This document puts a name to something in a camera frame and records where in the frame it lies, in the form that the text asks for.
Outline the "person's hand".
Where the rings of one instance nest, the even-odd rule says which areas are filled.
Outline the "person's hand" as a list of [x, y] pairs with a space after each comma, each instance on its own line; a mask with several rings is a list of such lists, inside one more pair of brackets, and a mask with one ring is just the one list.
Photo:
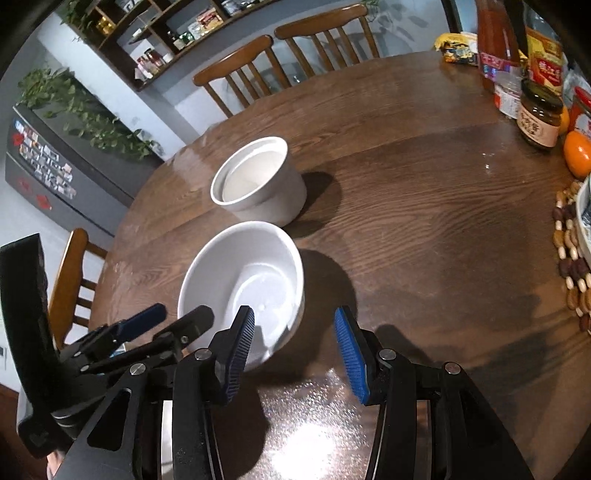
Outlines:
[[48, 480], [54, 480], [55, 476], [63, 463], [65, 456], [62, 452], [56, 450], [51, 452], [47, 457], [46, 477]]

